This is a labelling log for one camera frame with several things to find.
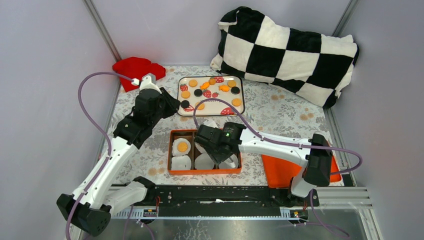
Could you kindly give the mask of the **orange cookie tin box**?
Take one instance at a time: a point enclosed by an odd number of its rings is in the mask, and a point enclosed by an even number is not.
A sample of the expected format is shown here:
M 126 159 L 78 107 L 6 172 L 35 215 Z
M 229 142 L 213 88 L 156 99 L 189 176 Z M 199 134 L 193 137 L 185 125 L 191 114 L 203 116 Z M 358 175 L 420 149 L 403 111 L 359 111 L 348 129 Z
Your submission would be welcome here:
M 195 147 L 194 138 L 197 130 L 195 129 L 175 129 L 170 132 L 169 145 L 168 145 L 168 161 L 167 169 L 171 175 L 224 175 L 224 174 L 239 174 L 242 170 L 241 155 L 232 155 L 230 159 L 215 164 L 213 169 L 210 170 L 197 170 L 195 169 L 195 159 L 201 154 Z M 184 138 L 191 143 L 191 150 L 187 154 L 191 158 L 190 170 L 171 170 L 172 144 L 175 139 Z

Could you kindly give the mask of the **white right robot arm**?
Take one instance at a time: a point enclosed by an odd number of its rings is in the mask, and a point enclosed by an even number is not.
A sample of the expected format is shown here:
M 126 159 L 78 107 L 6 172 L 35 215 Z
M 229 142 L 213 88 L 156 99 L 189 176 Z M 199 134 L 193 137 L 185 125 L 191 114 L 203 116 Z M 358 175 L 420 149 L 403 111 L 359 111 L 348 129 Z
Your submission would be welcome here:
M 289 138 L 264 134 L 246 125 L 227 122 L 223 128 L 201 124 L 194 142 L 205 149 L 215 164 L 232 155 L 251 153 L 270 156 L 293 163 L 301 168 L 287 191 L 287 201 L 301 205 L 316 187 L 327 187 L 331 182 L 333 154 L 327 140 L 320 134 L 312 138 Z

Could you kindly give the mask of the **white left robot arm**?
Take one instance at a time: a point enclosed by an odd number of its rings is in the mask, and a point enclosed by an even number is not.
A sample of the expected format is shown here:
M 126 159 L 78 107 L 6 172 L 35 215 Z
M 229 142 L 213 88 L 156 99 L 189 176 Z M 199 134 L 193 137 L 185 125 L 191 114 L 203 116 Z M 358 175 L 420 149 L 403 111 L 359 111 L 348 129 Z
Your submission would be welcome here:
M 107 152 L 94 169 L 72 194 L 62 193 L 58 197 L 56 205 L 69 224 L 96 237 L 111 217 L 127 206 L 137 202 L 148 206 L 154 202 L 153 183 L 140 177 L 114 194 L 108 194 L 108 190 L 128 158 L 152 135 L 156 124 L 176 114 L 179 107 L 180 101 L 163 87 L 140 90 L 131 112 L 117 124 Z

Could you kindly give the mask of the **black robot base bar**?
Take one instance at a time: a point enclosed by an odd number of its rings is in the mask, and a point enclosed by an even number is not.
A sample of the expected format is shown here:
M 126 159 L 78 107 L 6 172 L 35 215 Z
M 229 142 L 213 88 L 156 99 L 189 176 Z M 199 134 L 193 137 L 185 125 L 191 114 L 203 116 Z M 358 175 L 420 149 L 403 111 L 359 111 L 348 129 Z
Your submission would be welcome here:
M 159 217 L 276 217 L 281 207 L 318 207 L 312 193 L 302 198 L 267 186 L 157 185 L 135 206 L 152 207 Z

